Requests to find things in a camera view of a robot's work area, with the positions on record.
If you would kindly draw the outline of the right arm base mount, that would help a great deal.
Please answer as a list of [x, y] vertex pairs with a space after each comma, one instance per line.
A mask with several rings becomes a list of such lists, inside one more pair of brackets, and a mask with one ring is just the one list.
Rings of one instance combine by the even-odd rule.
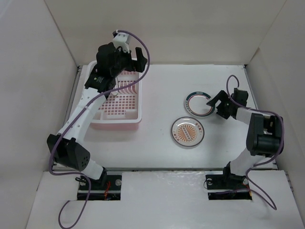
[[229, 165], [222, 174], [206, 174], [205, 184], [209, 200], [252, 200], [247, 178], [232, 174]]

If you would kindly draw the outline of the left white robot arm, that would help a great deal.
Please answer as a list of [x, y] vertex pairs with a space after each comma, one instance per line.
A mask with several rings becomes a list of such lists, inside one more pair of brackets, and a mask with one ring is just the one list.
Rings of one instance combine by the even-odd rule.
[[127, 49], [127, 44], [110, 42], [98, 48], [96, 60], [88, 65], [85, 82], [79, 103], [65, 125], [47, 138], [50, 151], [48, 169], [53, 174], [54, 163], [73, 169], [90, 179], [95, 189], [102, 189], [107, 182], [105, 167], [97, 164], [90, 152], [82, 145], [85, 134], [100, 106], [109, 95], [117, 91], [117, 77], [123, 72], [147, 73], [148, 56], [142, 49], [135, 49], [136, 59]]

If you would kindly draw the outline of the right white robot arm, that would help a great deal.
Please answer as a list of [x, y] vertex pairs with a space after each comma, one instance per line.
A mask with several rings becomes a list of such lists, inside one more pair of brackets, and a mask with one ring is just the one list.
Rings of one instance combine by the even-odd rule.
[[217, 189], [233, 189], [245, 184], [248, 169], [283, 150], [281, 120], [276, 115], [247, 109], [247, 99], [247, 91], [234, 88], [232, 95], [222, 90], [207, 103], [208, 106], [214, 106], [219, 101], [217, 115], [224, 119], [232, 117], [248, 125], [245, 150], [223, 168], [221, 175], [206, 176]]

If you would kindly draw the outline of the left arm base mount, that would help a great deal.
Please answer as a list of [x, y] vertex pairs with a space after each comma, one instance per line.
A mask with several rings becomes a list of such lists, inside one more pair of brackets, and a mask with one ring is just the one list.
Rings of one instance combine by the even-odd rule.
[[[85, 200], [89, 184], [84, 176], [76, 177], [78, 183], [77, 200]], [[103, 181], [90, 179], [91, 190], [88, 200], [117, 201], [121, 200], [122, 172], [108, 171]]]

